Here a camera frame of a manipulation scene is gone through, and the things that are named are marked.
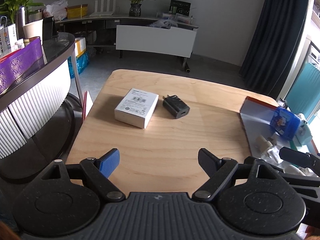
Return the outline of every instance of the wooden table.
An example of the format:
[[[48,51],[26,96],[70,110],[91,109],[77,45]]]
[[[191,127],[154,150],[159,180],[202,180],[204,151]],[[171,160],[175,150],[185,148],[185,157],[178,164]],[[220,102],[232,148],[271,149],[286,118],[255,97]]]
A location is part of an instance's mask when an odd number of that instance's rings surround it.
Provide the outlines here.
[[[146,129],[114,119],[115,107],[131,88],[159,94]],[[162,96],[167,94],[179,96],[190,106],[189,114],[173,119],[162,106]],[[191,195],[208,179],[197,161],[200,148],[238,162],[250,155],[239,116],[246,96],[277,106],[269,97],[221,84],[116,70],[95,100],[67,163],[99,158],[111,148],[118,148],[120,165],[109,179],[125,194],[180,191]]]

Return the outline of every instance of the gray floor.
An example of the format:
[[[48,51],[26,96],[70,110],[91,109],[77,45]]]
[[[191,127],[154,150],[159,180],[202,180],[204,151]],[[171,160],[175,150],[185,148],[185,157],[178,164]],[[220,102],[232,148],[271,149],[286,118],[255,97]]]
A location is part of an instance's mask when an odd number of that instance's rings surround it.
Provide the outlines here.
[[[192,55],[188,59],[190,73],[182,71],[178,57],[148,52],[124,51],[123,58],[115,50],[104,51],[91,59],[87,68],[80,74],[82,91],[89,90],[95,100],[103,84],[116,69],[132,69],[216,82],[228,86],[246,89],[238,72],[240,67],[219,60]],[[74,79],[70,92],[77,95]]]

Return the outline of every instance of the navy blue curtain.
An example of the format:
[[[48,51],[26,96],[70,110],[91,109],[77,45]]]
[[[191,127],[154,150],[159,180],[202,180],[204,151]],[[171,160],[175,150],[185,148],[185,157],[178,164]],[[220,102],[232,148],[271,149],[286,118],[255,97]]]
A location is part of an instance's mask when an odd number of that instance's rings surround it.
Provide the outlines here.
[[[276,98],[301,40],[308,0],[265,0],[240,69],[248,89]]]

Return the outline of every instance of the black charger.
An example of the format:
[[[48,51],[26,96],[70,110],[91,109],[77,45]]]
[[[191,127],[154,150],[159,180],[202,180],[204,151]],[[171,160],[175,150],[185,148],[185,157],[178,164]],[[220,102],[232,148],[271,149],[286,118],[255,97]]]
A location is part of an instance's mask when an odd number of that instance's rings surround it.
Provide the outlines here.
[[[181,118],[187,115],[190,111],[190,107],[187,106],[180,98],[176,95],[163,97],[163,106],[167,109],[175,119]]]

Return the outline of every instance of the black table base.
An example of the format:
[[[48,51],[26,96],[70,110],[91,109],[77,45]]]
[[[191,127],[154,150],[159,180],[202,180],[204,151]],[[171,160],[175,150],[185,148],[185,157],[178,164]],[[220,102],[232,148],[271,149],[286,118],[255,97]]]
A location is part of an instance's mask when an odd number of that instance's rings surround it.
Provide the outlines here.
[[[74,111],[65,100],[53,117],[24,146],[0,159],[1,178],[16,184],[30,182],[68,149],[74,132]]]

